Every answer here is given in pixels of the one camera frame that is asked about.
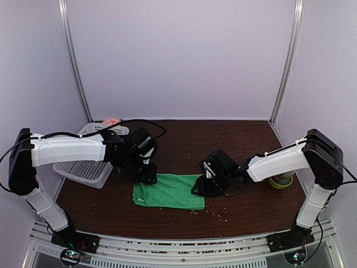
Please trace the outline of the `green microfiber towel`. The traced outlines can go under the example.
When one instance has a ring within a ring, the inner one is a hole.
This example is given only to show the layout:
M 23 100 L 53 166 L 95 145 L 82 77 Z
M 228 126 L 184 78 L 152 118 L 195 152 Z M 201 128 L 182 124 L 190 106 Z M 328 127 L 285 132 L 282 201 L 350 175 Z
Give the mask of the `green microfiber towel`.
M 157 174 L 157 183 L 135 183 L 132 198 L 143 207 L 203 210 L 205 198 L 191 193 L 199 174 Z

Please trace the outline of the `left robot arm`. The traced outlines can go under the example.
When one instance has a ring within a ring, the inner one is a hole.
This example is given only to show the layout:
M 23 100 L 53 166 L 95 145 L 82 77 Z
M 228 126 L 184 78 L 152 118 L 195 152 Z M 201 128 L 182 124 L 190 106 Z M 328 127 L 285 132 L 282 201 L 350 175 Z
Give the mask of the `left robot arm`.
M 80 235 L 38 181 L 36 169 L 52 165 L 54 172 L 62 176 L 100 189 L 113 168 L 118 167 L 134 181 L 154 184 L 157 166 L 151 158 L 157 148 L 156 139 L 143 127 L 133 132 L 126 127 L 108 127 L 46 135 L 23 128 L 9 151 L 8 188 L 58 232 L 61 242 L 74 248 L 80 243 Z

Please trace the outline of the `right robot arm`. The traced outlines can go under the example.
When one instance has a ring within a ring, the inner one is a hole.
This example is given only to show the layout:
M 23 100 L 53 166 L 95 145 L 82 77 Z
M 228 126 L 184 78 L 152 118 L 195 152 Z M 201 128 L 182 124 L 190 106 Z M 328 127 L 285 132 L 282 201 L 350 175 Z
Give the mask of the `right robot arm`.
M 200 161 L 202 175 L 191 193 L 200 197 L 218 197 L 229 187 L 239 189 L 260 183 L 277 175 L 310 169 L 315 177 L 308 195 L 299 209 L 295 227 L 286 234 L 290 246 L 298 246 L 307 238 L 307 229 L 327 206 L 334 190 L 344 181 L 342 149 L 317 129 L 310 129 L 294 143 L 237 163 L 224 150 L 216 150 Z

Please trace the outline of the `white perforated plastic basket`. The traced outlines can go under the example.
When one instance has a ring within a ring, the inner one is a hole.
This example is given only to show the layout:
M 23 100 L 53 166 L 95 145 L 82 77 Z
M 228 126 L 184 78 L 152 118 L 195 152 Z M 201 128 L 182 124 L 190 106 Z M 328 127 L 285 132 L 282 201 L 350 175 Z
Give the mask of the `white perforated plastic basket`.
M 102 123 L 88 123 L 78 134 L 87 134 L 106 128 Z M 128 135 L 129 128 L 117 126 L 112 128 L 118 135 Z M 72 161 L 60 162 L 52 165 L 53 171 L 65 178 L 96 189 L 101 189 L 113 170 L 109 162 Z

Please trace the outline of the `green bowl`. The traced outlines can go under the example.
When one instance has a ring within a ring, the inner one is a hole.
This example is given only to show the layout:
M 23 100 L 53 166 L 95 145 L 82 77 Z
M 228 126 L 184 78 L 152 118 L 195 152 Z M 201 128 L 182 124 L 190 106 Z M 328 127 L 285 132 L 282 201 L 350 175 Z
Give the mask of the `green bowl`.
M 282 190 L 289 187 L 293 183 L 293 176 L 290 178 L 290 180 L 281 181 L 274 180 L 274 176 L 272 176 L 269 178 L 269 183 L 273 188 Z

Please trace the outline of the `white coral pattern mug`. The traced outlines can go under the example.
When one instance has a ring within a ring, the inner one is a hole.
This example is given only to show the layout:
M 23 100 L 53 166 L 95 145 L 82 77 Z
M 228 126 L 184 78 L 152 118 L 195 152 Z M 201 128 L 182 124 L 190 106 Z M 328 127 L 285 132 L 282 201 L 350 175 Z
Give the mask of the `white coral pattern mug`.
M 290 180 L 290 178 L 293 176 L 293 173 L 287 172 L 283 174 L 278 174 L 274 176 L 274 180 L 281 181 L 281 180 Z

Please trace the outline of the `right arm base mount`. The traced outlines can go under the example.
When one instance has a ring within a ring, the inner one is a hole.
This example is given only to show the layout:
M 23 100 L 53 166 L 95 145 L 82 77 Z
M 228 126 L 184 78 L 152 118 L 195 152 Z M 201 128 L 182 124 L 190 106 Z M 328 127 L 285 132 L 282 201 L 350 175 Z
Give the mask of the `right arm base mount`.
M 282 251 L 285 261 L 295 266 L 308 259 L 306 245 L 315 241 L 312 230 L 301 227 L 270 234 L 266 239 L 270 253 Z

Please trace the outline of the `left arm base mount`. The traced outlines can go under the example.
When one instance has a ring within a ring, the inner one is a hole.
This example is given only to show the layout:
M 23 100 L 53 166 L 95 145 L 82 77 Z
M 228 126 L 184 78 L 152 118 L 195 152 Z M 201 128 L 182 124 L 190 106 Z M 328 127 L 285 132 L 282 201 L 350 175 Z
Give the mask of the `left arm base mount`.
M 64 249 L 60 252 L 60 261 L 65 267 L 78 265 L 88 253 L 96 253 L 100 237 L 94 234 L 78 232 L 68 219 L 68 226 L 61 231 L 55 231 L 50 226 L 52 238 L 51 243 L 59 245 Z

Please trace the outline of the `left aluminium frame post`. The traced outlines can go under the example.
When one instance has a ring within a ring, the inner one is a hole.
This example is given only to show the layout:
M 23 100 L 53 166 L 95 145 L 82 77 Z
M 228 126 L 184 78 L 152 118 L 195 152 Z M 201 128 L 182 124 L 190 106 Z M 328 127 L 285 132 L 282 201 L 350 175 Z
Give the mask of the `left aluminium frame post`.
M 86 120 L 90 123 L 93 122 L 93 117 L 90 112 L 88 100 L 85 95 L 83 82 L 80 75 L 80 70 L 78 66 L 78 61 L 76 58 L 75 47 L 73 42 L 73 37 L 71 33 L 70 19 L 66 0 L 59 0 L 59 12 L 62 22 L 62 27 L 64 30 L 67 53 L 70 60 L 71 72 L 74 78 L 75 88 L 79 95 L 80 104 L 86 116 Z

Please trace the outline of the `aluminium frame post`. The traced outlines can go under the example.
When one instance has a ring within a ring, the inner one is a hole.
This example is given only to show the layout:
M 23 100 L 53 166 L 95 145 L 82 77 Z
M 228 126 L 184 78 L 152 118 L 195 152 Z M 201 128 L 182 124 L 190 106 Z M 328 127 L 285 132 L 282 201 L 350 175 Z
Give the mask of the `aluminium frame post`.
M 59 12 L 62 22 L 62 27 L 64 30 L 67 53 L 70 60 L 71 72 L 74 78 L 75 88 L 79 95 L 80 104 L 86 116 L 86 120 L 90 123 L 93 122 L 93 117 L 90 112 L 88 100 L 85 95 L 83 82 L 80 75 L 80 70 L 78 66 L 78 61 L 76 58 L 75 47 L 73 42 L 73 37 L 71 33 L 70 19 L 66 0 L 59 0 Z
M 305 1 L 303 0 L 295 1 L 295 8 L 294 8 L 292 27 L 291 27 L 286 59 L 284 62 L 284 68 L 278 88 L 276 101 L 274 103 L 271 118 L 269 120 L 272 126 L 278 125 L 278 120 L 279 117 L 281 116 L 283 105 L 291 82 L 292 67 L 297 55 L 298 45 L 300 42 L 304 6 L 305 6 Z

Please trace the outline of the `right aluminium frame post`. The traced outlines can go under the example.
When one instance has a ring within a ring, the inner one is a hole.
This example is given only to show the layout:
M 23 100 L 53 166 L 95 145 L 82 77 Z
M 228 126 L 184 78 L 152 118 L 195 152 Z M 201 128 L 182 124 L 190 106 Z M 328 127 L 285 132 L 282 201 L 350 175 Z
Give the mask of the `right aluminium frame post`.
M 305 6 L 305 1 L 303 0 L 295 1 L 295 8 L 294 8 L 292 27 L 291 27 L 286 59 L 284 62 L 284 68 L 278 88 L 276 101 L 274 103 L 271 118 L 269 120 L 272 126 L 278 125 L 278 120 L 279 117 L 281 116 L 283 105 L 291 82 L 292 67 L 297 55 L 298 45 L 300 42 L 304 6 Z

